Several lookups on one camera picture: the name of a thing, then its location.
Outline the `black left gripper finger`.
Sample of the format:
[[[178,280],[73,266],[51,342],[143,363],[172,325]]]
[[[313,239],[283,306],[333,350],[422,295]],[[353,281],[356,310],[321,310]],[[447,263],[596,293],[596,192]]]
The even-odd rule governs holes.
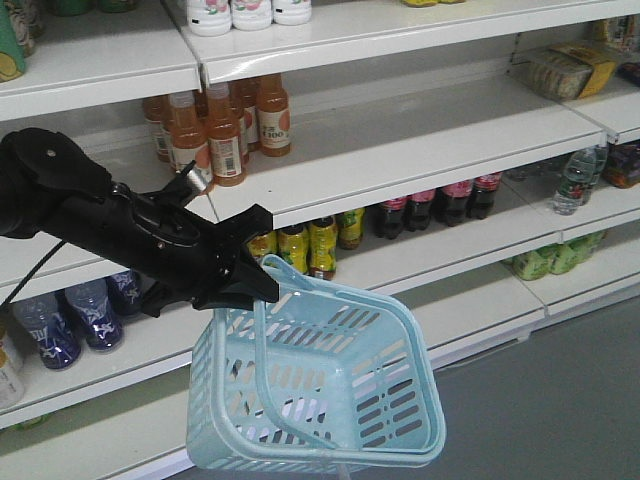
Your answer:
[[[279,300],[278,283],[258,264],[246,247],[223,256],[205,275],[191,300],[196,310],[235,308],[252,310],[254,301]]]

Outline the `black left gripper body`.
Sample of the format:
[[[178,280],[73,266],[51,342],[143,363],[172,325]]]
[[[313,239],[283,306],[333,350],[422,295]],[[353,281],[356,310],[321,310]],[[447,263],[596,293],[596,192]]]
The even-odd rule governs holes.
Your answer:
[[[171,303],[191,303],[223,256],[273,227],[271,212],[258,204],[218,223],[132,192],[112,193],[101,206],[101,255],[156,281],[142,302],[154,317]]]

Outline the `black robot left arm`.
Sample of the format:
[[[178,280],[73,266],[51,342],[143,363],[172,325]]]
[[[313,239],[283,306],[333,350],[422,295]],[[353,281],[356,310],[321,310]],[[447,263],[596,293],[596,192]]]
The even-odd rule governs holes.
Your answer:
[[[273,227],[259,205],[212,223],[186,209],[205,190],[190,162],[162,189],[136,193],[62,133],[27,128],[1,141],[1,234],[46,232],[151,279],[141,310],[176,302],[196,310],[275,303],[279,286],[247,242]]]

